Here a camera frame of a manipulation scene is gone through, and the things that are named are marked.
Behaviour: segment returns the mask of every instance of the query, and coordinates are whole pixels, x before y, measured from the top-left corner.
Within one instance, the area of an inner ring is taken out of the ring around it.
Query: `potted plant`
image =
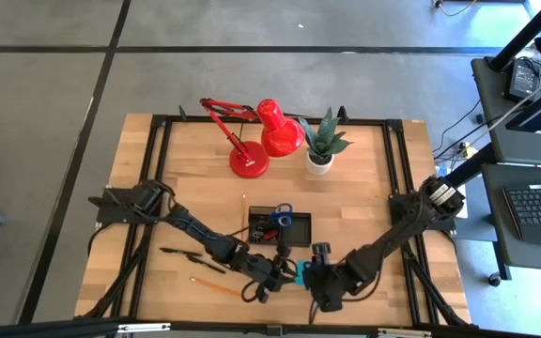
[[[352,143],[341,139],[345,131],[335,133],[339,117],[333,118],[331,107],[320,121],[318,131],[314,131],[305,119],[298,120],[306,131],[306,143],[310,146],[306,156],[306,169],[310,174],[323,175],[331,168],[334,155],[344,151]]]

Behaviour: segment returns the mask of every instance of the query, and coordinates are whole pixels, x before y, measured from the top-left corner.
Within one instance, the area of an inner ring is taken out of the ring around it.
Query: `scissors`
[[[293,215],[293,206],[289,203],[278,205],[270,214],[270,218],[281,226],[291,225],[291,216]]]

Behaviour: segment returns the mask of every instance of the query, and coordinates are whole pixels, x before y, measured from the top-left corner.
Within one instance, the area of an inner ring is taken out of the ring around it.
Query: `red desk lamp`
[[[233,145],[229,165],[233,172],[243,178],[256,178],[267,171],[269,156],[282,157],[296,151],[305,139],[305,132],[294,119],[283,116],[276,100],[265,99],[258,104],[257,112],[250,106],[201,99],[200,104],[208,111]],[[261,144],[254,141],[242,142],[221,121],[218,115],[238,117],[248,121],[260,118],[264,129]]]

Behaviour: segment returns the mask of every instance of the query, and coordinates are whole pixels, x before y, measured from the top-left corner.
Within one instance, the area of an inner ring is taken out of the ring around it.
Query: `wood plank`
[[[150,119],[151,115],[127,116],[110,177],[115,186],[128,187],[137,182]],[[405,121],[404,126],[412,174],[418,186],[435,171],[426,128],[424,123],[415,121]],[[228,128],[238,133],[240,124],[228,124]],[[242,139],[258,140],[260,131],[260,125],[246,124]],[[176,122],[171,131],[163,181],[176,190],[179,203],[219,233],[241,228],[244,193],[247,207],[291,203],[296,211],[312,213],[313,242],[329,241],[332,261],[336,262],[389,229],[387,195],[391,192],[381,128],[339,126],[338,131],[346,131],[345,138],[355,143],[336,158],[326,176],[315,177],[306,172],[303,147],[288,157],[270,159],[269,171],[264,176],[241,179],[228,168],[231,145],[215,124]],[[77,302],[77,315],[88,311],[116,277],[125,237],[126,226],[113,225],[95,240]],[[459,315],[469,319],[452,244],[440,234],[427,234],[425,241],[433,280]],[[307,323],[312,298],[303,287],[287,285],[280,293],[270,294],[267,304],[244,303],[190,282],[189,278],[193,276],[240,292],[248,282],[245,276],[234,272],[221,275],[183,256],[162,253],[158,250],[161,246],[204,252],[200,244],[179,230],[163,223],[155,226],[139,319]],[[253,245],[252,253],[272,257],[274,248]],[[310,257],[311,250],[303,248],[294,248],[290,256],[294,260]],[[410,325],[403,275],[401,255],[394,253],[385,261],[376,295],[369,300],[347,303],[340,312],[319,312],[315,322]],[[422,296],[420,286],[417,290]],[[129,297],[125,296],[125,303],[128,301]]]

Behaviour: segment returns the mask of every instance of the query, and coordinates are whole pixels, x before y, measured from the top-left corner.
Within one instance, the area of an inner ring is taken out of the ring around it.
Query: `concrete floor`
[[[0,44],[107,45],[121,3],[0,0]],[[131,5],[120,44],[498,47],[527,21],[523,5],[506,4],[479,4],[446,18],[428,0],[140,0]],[[0,212],[10,219],[0,226],[0,325],[17,315],[102,59],[0,54]],[[107,181],[126,113],[176,114],[181,104],[188,114],[202,114],[201,97],[250,104],[274,97],[303,115],[344,104],[357,117],[424,119],[437,146],[441,131],[478,99],[470,61],[420,54],[117,54],[36,320],[72,316],[96,213],[86,198]],[[464,121],[446,143],[472,127]],[[483,280],[496,270],[491,244],[457,247],[473,322],[541,334],[541,270],[513,269],[512,282],[492,288]]]

